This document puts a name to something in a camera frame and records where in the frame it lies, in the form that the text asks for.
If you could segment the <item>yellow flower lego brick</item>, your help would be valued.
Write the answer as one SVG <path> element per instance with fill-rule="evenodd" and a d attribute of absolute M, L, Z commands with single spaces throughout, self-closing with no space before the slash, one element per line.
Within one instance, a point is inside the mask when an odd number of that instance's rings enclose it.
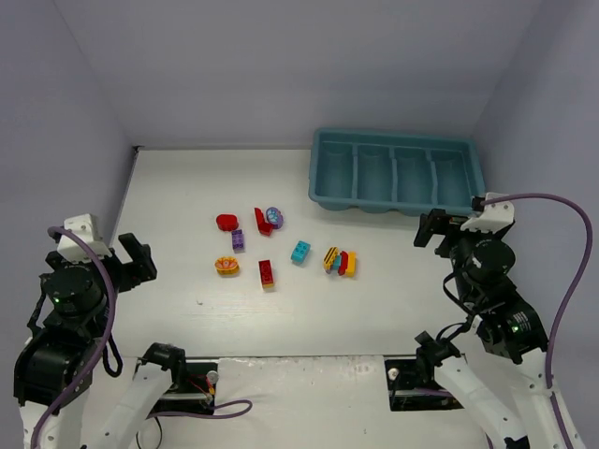
<path fill-rule="evenodd" d="M 220 276 L 232 276 L 240 270 L 239 262 L 234 256 L 219 257 L 214 262 L 214 267 Z"/>

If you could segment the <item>red rounded lego brick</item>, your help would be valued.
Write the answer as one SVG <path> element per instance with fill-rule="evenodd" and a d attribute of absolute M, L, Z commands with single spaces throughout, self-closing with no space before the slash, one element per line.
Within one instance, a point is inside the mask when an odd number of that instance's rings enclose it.
<path fill-rule="evenodd" d="M 232 232 L 239 228 L 239 220 L 235 214 L 222 213 L 215 219 L 217 227 L 224 232 Z"/>

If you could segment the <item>purple rectangular lego brick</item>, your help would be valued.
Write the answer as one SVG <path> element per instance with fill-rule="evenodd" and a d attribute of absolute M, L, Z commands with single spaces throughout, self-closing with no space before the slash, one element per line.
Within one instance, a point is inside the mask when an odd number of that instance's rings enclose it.
<path fill-rule="evenodd" d="M 235 253 L 245 251 L 245 239 L 241 229 L 236 229 L 231 232 L 231 243 Z"/>

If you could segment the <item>red yellow teal lego stack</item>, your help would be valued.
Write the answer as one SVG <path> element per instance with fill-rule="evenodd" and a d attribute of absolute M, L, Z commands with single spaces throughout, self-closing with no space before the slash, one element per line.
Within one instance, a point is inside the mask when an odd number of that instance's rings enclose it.
<path fill-rule="evenodd" d="M 273 270 L 270 260 L 260 260 L 258 262 L 260 282 L 263 289 L 271 289 L 275 285 Z"/>

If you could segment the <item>red angled lego piece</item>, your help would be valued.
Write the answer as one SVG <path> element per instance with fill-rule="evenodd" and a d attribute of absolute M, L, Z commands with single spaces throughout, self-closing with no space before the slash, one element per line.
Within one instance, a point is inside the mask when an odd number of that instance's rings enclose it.
<path fill-rule="evenodd" d="M 266 216 L 261 209 L 254 208 L 254 213 L 258 232 L 263 236 L 269 237 L 272 233 L 273 225 L 266 219 Z"/>

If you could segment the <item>teal rectangular lego brick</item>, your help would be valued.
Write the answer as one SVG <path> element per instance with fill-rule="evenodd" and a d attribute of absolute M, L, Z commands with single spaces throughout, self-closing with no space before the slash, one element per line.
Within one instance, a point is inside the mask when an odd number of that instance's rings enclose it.
<path fill-rule="evenodd" d="M 299 240 L 290 256 L 291 261 L 298 265 L 303 264 L 308 256 L 310 249 L 311 245 L 308 242 Z"/>

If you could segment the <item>purple flower lego brick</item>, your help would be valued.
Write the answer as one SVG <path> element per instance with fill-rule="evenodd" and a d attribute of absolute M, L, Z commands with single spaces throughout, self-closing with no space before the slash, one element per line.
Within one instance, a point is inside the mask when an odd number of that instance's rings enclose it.
<path fill-rule="evenodd" d="M 274 228 L 280 229 L 284 224 L 284 216 L 276 207 L 269 207 L 265 212 L 266 221 Z"/>

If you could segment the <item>yellow striped lego brick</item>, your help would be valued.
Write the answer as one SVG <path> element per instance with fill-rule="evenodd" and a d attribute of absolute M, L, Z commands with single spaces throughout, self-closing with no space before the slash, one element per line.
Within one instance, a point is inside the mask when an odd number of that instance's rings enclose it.
<path fill-rule="evenodd" d="M 332 270 L 332 266 L 339 254 L 339 249 L 335 246 L 330 247 L 323 259 L 323 268 L 326 272 L 330 272 Z"/>

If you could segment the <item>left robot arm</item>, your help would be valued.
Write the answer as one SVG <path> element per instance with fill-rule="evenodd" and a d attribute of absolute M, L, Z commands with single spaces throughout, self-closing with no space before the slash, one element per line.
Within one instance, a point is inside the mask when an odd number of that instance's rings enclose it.
<path fill-rule="evenodd" d="M 151 248 L 132 233 L 118 240 L 130 257 L 122 263 L 102 239 L 52 227 L 59 244 L 48 253 L 51 272 L 40 277 L 39 303 L 53 309 L 45 319 L 37 305 L 28 322 L 32 332 L 14 369 L 13 391 L 19 403 L 26 448 L 126 448 L 155 403 L 188 373 L 185 351 L 154 343 L 139 359 L 138 369 L 99 435 L 81 436 L 82 412 L 93 382 L 93 370 L 112 339 L 116 299 L 157 269 Z"/>

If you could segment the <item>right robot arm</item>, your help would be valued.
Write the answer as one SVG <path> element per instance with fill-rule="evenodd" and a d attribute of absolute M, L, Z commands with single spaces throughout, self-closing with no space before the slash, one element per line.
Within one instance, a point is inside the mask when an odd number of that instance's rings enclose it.
<path fill-rule="evenodd" d="M 416 337 L 424 382 L 436 382 L 481 427 L 495 448 L 582 448 L 584 442 L 556 382 L 548 373 L 550 339 L 541 320 L 508 277 L 513 250 L 503 241 L 509 226 L 484 231 L 470 219 L 433 209 L 421 215 L 414 244 L 442 236 L 435 252 L 450 261 L 457 291 L 449 299 L 466 315 L 458 334 L 474 333 L 485 351 L 516 369 L 513 413 L 472 371 L 452 336 Z"/>

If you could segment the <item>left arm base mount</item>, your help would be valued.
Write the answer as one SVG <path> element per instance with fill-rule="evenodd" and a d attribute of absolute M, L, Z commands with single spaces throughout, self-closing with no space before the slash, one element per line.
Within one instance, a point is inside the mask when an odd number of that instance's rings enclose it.
<path fill-rule="evenodd" d="M 187 373 L 154 404 L 151 413 L 213 415 L 218 364 L 218 358 L 188 358 Z"/>

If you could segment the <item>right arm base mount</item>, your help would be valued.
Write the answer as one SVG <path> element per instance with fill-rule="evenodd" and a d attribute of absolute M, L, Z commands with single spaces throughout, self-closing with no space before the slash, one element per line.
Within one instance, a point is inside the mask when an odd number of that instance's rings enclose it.
<path fill-rule="evenodd" d="M 394 413 L 453 411 L 462 405 L 434 380 L 424 376 L 414 356 L 384 358 L 388 405 Z"/>

